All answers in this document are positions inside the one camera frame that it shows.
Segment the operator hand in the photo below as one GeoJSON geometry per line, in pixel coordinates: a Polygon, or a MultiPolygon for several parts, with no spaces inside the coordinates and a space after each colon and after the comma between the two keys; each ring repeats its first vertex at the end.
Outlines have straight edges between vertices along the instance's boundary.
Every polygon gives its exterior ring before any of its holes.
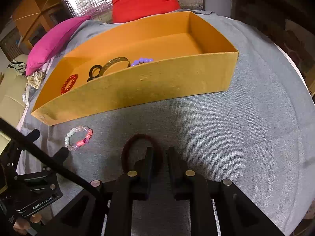
{"type": "MultiPolygon", "coordinates": [[[[30,217],[32,223],[39,223],[42,219],[41,214],[34,214],[30,217]]],[[[31,224],[29,221],[23,218],[18,218],[14,223],[13,229],[20,235],[27,235],[27,230],[30,229],[31,224]]]]}

